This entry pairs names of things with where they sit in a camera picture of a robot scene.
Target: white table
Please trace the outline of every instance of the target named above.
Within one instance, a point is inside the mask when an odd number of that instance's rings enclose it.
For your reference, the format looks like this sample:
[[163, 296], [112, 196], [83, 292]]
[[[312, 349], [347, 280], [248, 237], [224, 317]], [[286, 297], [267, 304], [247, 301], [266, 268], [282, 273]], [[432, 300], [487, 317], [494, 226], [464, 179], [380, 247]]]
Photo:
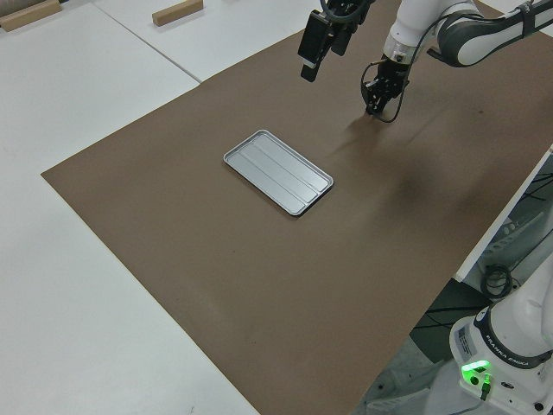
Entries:
[[321, 7], [319, 0], [204, 0], [202, 11], [158, 28], [152, 13], [178, 0], [94, 3], [199, 81], [304, 29]]
[[40, 173], [197, 86], [82, 0], [0, 30], [0, 412], [256, 412]]

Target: brown paper sheet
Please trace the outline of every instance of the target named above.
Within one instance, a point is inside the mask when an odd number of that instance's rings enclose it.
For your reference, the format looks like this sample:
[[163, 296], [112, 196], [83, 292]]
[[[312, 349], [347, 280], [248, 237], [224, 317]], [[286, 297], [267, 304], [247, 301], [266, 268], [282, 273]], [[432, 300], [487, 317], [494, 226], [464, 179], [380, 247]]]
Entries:
[[[314, 84], [294, 35], [44, 173], [263, 415], [353, 409], [551, 144], [544, 35], [467, 69], [423, 56], [399, 120], [365, 115], [398, 4]], [[301, 218], [222, 162], [260, 128], [334, 177]]]

